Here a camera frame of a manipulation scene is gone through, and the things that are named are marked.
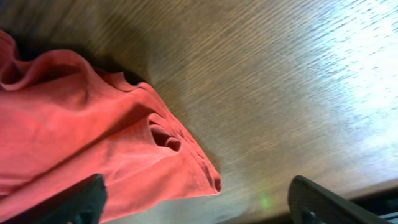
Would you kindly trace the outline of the red orange soccer t-shirt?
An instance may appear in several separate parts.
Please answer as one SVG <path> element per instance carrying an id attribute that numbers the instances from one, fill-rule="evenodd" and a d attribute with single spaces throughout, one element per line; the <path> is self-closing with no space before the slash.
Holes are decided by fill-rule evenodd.
<path id="1" fill-rule="evenodd" d="M 26 61 L 1 33 L 1 220 L 101 174 L 102 222 L 164 200 L 217 195 L 221 178 L 147 83 L 71 50 Z"/>

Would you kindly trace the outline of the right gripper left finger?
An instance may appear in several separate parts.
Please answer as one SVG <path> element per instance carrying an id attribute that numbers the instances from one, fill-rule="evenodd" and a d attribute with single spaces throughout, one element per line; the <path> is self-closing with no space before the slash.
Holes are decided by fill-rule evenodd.
<path id="1" fill-rule="evenodd" d="M 103 176 L 94 174 L 6 220 L 6 224 L 98 224 L 107 199 Z"/>

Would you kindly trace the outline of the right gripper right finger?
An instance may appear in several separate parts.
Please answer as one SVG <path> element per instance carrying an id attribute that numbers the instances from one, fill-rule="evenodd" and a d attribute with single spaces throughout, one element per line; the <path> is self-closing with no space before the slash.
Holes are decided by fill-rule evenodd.
<path id="1" fill-rule="evenodd" d="M 287 196 L 294 224 L 392 224 L 304 176 L 295 176 Z"/>

